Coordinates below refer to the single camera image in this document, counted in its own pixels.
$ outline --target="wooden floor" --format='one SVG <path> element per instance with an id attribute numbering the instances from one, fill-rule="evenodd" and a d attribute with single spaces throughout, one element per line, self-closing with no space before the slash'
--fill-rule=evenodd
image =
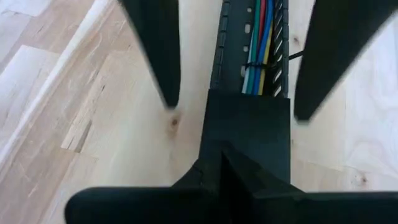
<path id="1" fill-rule="evenodd" d="M 289 4 L 295 53 L 313 0 Z M 0 1 L 0 223 L 63 223 L 66 201 L 86 187 L 181 177 L 198 155 L 220 7 L 180 0 L 181 96 L 167 111 L 115 0 Z M 292 119 L 297 187 L 398 190 L 396 18 L 311 125 Z"/>

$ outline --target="green wire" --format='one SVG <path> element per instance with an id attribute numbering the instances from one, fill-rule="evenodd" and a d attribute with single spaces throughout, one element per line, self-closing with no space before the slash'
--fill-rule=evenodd
<path id="1" fill-rule="evenodd" d="M 251 59 L 250 62 L 257 61 L 257 42 L 259 37 L 259 26 L 260 26 L 260 11 L 261 11 L 261 0 L 256 0 L 256 12 L 254 14 L 254 27 L 253 27 L 253 49 L 251 51 Z M 249 72 L 249 83 L 247 94 L 252 94 L 253 83 L 254 83 L 254 72 L 255 68 L 253 66 L 250 67 Z"/>

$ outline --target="red wire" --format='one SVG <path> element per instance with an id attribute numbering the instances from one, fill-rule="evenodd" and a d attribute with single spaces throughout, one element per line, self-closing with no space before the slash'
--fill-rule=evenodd
<path id="1" fill-rule="evenodd" d="M 261 0 L 261 11 L 260 11 L 260 27 L 259 27 L 259 43 L 262 40 L 262 33 L 264 32 L 264 23 L 266 18 L 266 7 L 267 7 L 267 0 Z M 257 45 L 257 54 L 260 51 L 260 44 Z"/>

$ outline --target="yellow wire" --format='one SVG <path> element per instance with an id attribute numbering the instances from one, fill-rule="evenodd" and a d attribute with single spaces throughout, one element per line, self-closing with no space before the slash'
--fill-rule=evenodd
<path id="1" fill-rule="evenodd" d="M 268 61 L 268 56 L 269 56 L 269 46 L 271 45 L 271 37 L 272 37 L 272 30 L 273 26 L 272 24 L 274 21 L 271 21 L 271 26 L 269 29 L 269 34 L 268 34 L 268 40 L 267 40 L 267 47 L 266 47 L 266 55 L 264 57 L 263 63 L 266 64 Z M 266 78 L 266 70 L 262 69 L 261 70 L 261 76 L 260 76 L 260 86 L 259 86 L 259 95 L 262 95 L 263 89 L 264 89 L 264 79 Z"/>

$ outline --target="cable bundle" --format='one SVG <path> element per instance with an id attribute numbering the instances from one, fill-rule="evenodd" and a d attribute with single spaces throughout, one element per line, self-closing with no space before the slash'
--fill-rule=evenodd
<path id="1" fill-rule="evenodd" d="M 256 0 L 248 64 L 267 64 L 272 36 L 272 0 Z M 246 68 L 242 93 L 262 95 L 266 71 L 261 67 Z"/>

